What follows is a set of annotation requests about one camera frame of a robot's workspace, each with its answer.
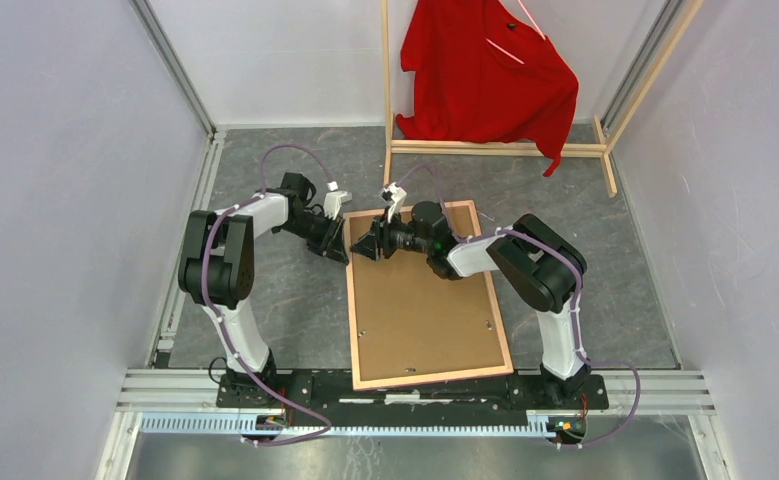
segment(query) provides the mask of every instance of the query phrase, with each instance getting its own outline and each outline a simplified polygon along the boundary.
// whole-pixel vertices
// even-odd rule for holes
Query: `brown board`
[[[462,236],[479,235],[474,202],[447,204]],[[421,253],[372,261],[350,252],[382,210],[346,215],[345,246],[355,390],[442,382],[513,371],[492,276],[443,280]],[[410,208],[401,211],[404,222]]]

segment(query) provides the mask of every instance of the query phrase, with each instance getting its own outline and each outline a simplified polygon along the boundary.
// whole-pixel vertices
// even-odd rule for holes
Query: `wooden rack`
[[[392,113],[391,88],[389,85],[389,10],[388,0],[380,0],[382,17],[382,48],[383,48],[383,108],[386,122],[386,160],[383,167],[383,183],[388,184],[392,170],[392,154],[410,153],[425,155],[496,155],[496,156],[528,156],[541,157],[542,152],[534,143],[470,143],[432,140],[400,140],[393,138],[395,130],[395,116]],[[704,0],[687,0],[686,4],[675,21],[675,25],[663,40],[659,51],[651,60],[647,73],[640,80],[639,85],[630,96],[624,108],[624,116],[618,125],[613,126],[609,135],[606,135],[601,127],[598,117],[593,118],[592,126],[595,131],[595,143],[567,143],[563,147],[563,158],[597,158],[600,160],[604,181],[607,185],[607,194],[612,198],[619,189],[613,174],[613,165],[610,154],[616,142],[621,138],[625,128],[633,118],[633,114],[639,108],[642,100],[648,94],[654,81],[671,56],[684,32]]]

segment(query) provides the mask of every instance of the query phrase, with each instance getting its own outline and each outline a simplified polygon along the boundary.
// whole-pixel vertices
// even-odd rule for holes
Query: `red garment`
[[[524,62],[505,55],[490,39]],[[401,48],[415,71],[415,115],[398,115],[409,139],[529,139],[553,163],[574,120],[578,82],[549,39],[498,0],[418,0]]]

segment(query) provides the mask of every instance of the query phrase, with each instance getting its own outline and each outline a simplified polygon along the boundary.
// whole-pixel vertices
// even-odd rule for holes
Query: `white wall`
[[[0,2],[0,479],[93,477],[204,142],[130,2]]]
[[[519,19],[516,0],[502,0]],[[221,125],[383,122],[379,0],[151,0]],[[578,119],[606,110],[663,0],[524,0],[580,80]],[[393,109],[412,111],[398,52],[416,0],[389,0]]]
[[[705,2],[615,158],[740,478],[779,478],[779,2]]]

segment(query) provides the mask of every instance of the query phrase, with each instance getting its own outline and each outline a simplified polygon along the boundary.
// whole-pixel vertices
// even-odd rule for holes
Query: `wooden board frame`
[[[393,154],[421,154],[421,155],[497,155],[497,156],[544,156],[531,142],[516,143],[470,143],[470,142],[445,142],[433,140],[400,140],[395,139],[395,117],[392,113],[391,87],[389,84],[389,0],[380,0],[380,16],[382,20],[382,49],[383,49],[383,107],[386,125],[386,156],[383,164],[383,184],[388,185],[392,175]],[[645,99],[660,71],[671,56],[681,37],[683,36],[698,9],[704,0],[688,0],[683,7],[682,14],[676,20],[674,27],[667,35],[658,55],[651,61],[648,73],[640,81],[636,92],[631,96],[626,107],[623,120],[616,125],[612,133],[604,135],[601,122],[598,117],[593,118],[596,143],[574,144],[567,143],[563,147],[563,158],[597,158],[601,163],[604,183],[607,186],[607,194],[610,198],[618,194],[618,186],[613,173],[610,155],[613,147],[618,142],[633,114]]]
[[[448,208],[468,208],[469,213],[471,214],[471,223],[474,229],[474,234],[481,234],[480,220],[477,218],[477,209],[475,208],[474,201],[463,200],[458,202],[447,202],[445,206]],[[404,207],[401,209],[401,211],[408,212],[411,209],[412,207]],[[351,212],[345,215],[345,219],[349,220],[350,218],[366,216],[373,217],[376,215],[381,215],[382,213],[383,210]],[[345,222],[344,237],[345,248],[349,249],[351,245],[351,230],[349,221]],[[492,282],[492,275],[489,272],[484,272],[483,277],[486,284],[486,293],[489,297],[489,306],[492,309],[492,316],[494,318],[494,322],[492,322],[492,328],[495,330],[495,335],[498,338],[498,343],[501,348],[501,357],[504,360],[503,365],[495,367],[473,368],[468,370],[457,370],[451,372],[431,373],[425,375],[407,375],[403,377],[382,378],[379,380],[361,380],[359,341],[357,335],[356,292],[354,290],[354,262],[348,262],[348,266],[345,269],[345,277],[348,288],[348,324],[351,340],[351,376],[353,378],[354,390],[369,390],[375,388],[395,387],[399,385],[418,385],[424,383],[444,382],[463,378],[508,375],[513,372],[513,359],[510,356],[510,347],[507,343],[507,334],[504,330],[504,322],[501,318],[501,308],[498,306],[498,298],[495,296],[495,284]]]

